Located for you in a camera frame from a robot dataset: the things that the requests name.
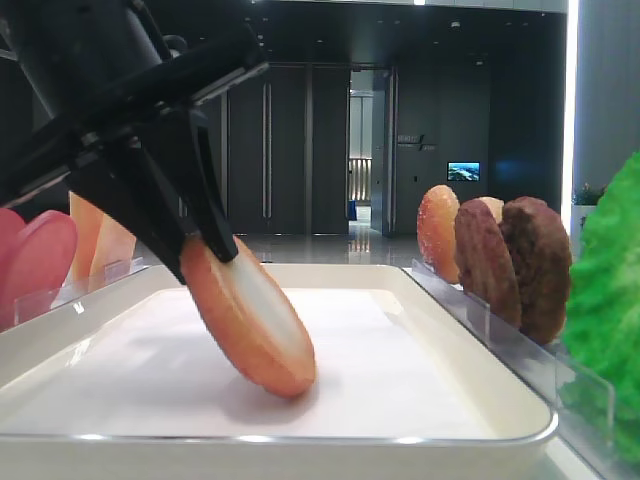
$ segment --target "ceiling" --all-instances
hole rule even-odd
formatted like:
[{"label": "ceiling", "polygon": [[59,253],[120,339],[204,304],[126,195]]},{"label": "ceiling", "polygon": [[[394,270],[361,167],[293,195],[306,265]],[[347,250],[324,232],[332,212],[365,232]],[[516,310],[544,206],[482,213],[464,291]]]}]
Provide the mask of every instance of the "ceiling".
[{"label": "ceiling", "polygon": [[[508,54],[564,28],[566,15],[531,11],[272,0],[146,0],[165,34],[191,46],[249,23],[273,62],[388,65],[401,56]],[[452,28],[452,22],[460,27]]]},{"label": "ceiling", "polygon": [[[299,2],[362,2],[363,0],[288,0]],[[445,5],[451,7],[484,7],[516,10],[530,10],[533,12],[563,12],[567,13],[568,0],[364,0],[366,3],[395,3],[414,5]]]}]

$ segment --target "tray rim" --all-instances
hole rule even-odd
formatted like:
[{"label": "tray rim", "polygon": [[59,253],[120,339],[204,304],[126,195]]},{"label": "tray rim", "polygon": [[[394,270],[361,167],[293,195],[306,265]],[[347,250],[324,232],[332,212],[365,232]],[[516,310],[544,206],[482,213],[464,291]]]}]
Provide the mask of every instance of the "tray rim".
[{"label": "tray rim", "polygon": [[[349,268],[356,267],[359,269],[367,269],[367,268],[381,268],[384,270],[393,270],[399,271],[408,278],[413,284],[415,284],[424,294],[428,295],[436,304],[444,309],[444,306],[433,296],[431,295],[421,284],[418,282],[408,271],[401,267],[396,267],[392,265],[383,265],[383,264],[371,264],[371,265],[347,265],[347,264],[306,264],[306,263],[269,263],[264,264],[267,271],[269,271],[270,266],[278,267],[285,266],[287,268],[296,268],[296,267],[323,267],[323,268]],[[101,289],[96,292],[92,292],[90,295],[105,295],[106,293],[112,292],[115,288],[118,287],[118,284],[124,282],[127,279],[131,279],[132,277],[142,277],[142,276],[152,276],[156,272],[160,272],[166,270],[166,267],[163,265],[154,265],[154,266],[145,266],[142,269],[123,277],[122,279],[114,282],[109,287]],[[146,299],[152,297],[153,295],[167,290],[181,289],[184,286],[180,285],[177,281],[173,286],[167,285],[165,287],[159,288],[148,294],[145,292],[142,298],[136,299],[131,307],[132,308]],[[76,299],[74,302],[82,301],[84,297],[80,297]],[[72,304],[64,304],[59,307],[51,310],[51,312],[57,311],[60,313],[62,310],[70,310],[73,309]],[[506,367],[509,372],[511,372],[522,384],[533,393],[544,405],[546,405],[549,410],[549,421],[545,425],[544,428],[539,430],[536,433],[531,435],[527,435],[524,437],[516,437],[516,438],[500,438],[500,439],[438,439],[438,438],[427,438],[427,437],[419,437],[419,436],[411,436],[411,437],[312,437],[312,436],[277,436],[277,435],[241,435],[241,436],[145,436],[145,435],[101,435],[101,434],[81,434],[81,435],[67,435],[67,434],[50,434],[50,433],[3,433],[0,432],[0,443],[6,442],[38,442],[38,443],[55,443],[55,444],[87,444],[87,443],[99,443],[99,444],[110,444],[110,445],[123,445],[123,444],[154,444],[154,445],[173,445],[173,446],[186,446],[189,444],[199,444],[199,445],[209,445],[209,446],[221,446],[221,445],[255,445],[255,444],[266,444],[274,447],[286,447],[286,446],[326,446],[326,447],[456,447],[456,448],[505,448],[505,447],[531,447],[539,444],[545,444],[551,441],[558,433],[559,427],[559,414],[557,410],[549,404],[549,402],[542,397],[528,382],[526,382],[517,372],[515,372],[509,365],[507,365],[504,361],[502,361],[494,352],[491,351],[487,346],[471,331],[463,322],[461,322],[458,318],[456,318],[453,314],[447,312],[458,324],[465,328],[465,331],[471,335],[471,337],[479,342],[485,350],[488,350],[489,353],[500,362],[501,365]],[[105,325],[109,322],[109,320],[105,321],[102,325]],[[19,327],[28,326],[28,322],[26,324],[22,324]]]}]

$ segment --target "potted plant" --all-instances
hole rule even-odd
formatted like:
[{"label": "potted plant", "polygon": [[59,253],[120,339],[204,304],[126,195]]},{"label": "potted plant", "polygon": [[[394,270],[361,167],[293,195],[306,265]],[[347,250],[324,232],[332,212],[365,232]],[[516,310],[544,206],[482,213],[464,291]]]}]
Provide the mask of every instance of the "potted plant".
[{"label": "potted plant", "polygon": [[571,208],[571,252],[574,258],[580,257],[582,245],[580,235],[589,214],[595,210],[600,198],[607,188],[593,188],[588,183],[576,188],[573,192],[573,206]]}]

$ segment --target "wall sign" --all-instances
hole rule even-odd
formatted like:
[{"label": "wall sign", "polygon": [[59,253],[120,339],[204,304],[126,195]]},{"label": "wall sign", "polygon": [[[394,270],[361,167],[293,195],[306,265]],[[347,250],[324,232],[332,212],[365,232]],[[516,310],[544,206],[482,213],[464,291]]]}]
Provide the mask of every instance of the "wall sign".
[{"label": "wall sign", "polygon": [[418,152],[435,152],[436,145],[424,143],[423,135],[398,135],[399,148],[413,148]]}]

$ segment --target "clear acrylic holder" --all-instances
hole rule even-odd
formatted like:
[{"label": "clear acrylic holder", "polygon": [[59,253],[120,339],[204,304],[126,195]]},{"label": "clear acrylic holder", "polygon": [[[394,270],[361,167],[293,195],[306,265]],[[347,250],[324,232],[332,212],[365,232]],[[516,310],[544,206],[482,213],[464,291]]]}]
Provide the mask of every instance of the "clear acrylic holder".
[{"label": "clear acrylic holder", "polygon": [[493,315],[486,302],[449,284],[423,262],[413,260],[411,275],[496,358],[555,407],[560,437],[598,474],[612,480],[640,478],[640,463],[623,462],[614,442],[616,414],[633,415],[634,409],[616,401],[609,382],[573,360],[561,342],[546,347],[533,342]]},{"label": "clear acrylic holder", "polygon": [[65,284],[56,290],[35,292],[18,298],[13,306],[13,325],[28,322],[61,305],[73,302],[80,297],[131,275],[144,268],[142,258],[127,262],[116,262],[107,265],[104,270],[79,282],[67,279]]}]

